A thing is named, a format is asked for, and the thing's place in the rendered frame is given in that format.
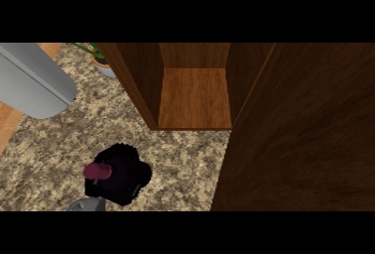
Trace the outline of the green plant in grey pot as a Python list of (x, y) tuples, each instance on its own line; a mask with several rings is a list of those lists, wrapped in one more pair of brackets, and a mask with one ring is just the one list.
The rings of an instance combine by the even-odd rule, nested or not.
[(93, 64), (95, 67), (98, 69), (98, 71), (111, 78), (115, 78), (115, 73), (111, 69), (111, 66), (105, 60), (103, 54), (99, 50), (98, 44), (96, 43), (90, 43), (87, 47), (84, 47), (83, 45), (80, 45), (78, 43), (74, 43), (74, 46), (83, 50), (86, 53), (89, 53), (92, 55), (93, 58)]

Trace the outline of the rounded grey appliance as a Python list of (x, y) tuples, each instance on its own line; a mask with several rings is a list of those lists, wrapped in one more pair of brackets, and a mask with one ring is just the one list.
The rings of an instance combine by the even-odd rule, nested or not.
[(0, 101), (36, 119), (59, 115), (77, 84), (36, 43), (0, 43)]

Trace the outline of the dark wine bottle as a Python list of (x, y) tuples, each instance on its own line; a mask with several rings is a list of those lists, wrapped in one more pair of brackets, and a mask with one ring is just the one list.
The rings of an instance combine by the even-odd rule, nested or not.
[(151, 167), (139, 160), (117, 158), (90, 163), (84, 166), (86, 195), (129, 194), (148, 185), (151, 177)]

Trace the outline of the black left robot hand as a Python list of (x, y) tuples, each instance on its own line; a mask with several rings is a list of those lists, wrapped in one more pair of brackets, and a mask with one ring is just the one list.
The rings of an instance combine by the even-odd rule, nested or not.
[[(111, 147), (108, 147), (103, 151), (98, 153), (92, 163), (102, 163), (105, 160), (117, 158), (139, 160), (136, 148), (127, 144), (115, 143)], [(103, 197), (118, 205), (126, 206), (131, 204), (131, 201), (136, 199), (140, 189), (142, 188), (136, 188), (136, 190), (131, 193), (123, 195), (105, 195), (90, 197)]]

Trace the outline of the brown wooden cabinet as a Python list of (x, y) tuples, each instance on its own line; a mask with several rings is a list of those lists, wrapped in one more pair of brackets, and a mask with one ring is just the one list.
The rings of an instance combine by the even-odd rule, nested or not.
[(152, 130), (230, 130), (272, 43), (100, 43), (99, 50)]

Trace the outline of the dark brown cabinet door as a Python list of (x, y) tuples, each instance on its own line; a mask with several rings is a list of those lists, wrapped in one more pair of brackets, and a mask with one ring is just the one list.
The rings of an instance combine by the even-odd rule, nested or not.
[(375, 210), (375, 44), (276, 44), (211, 208)]

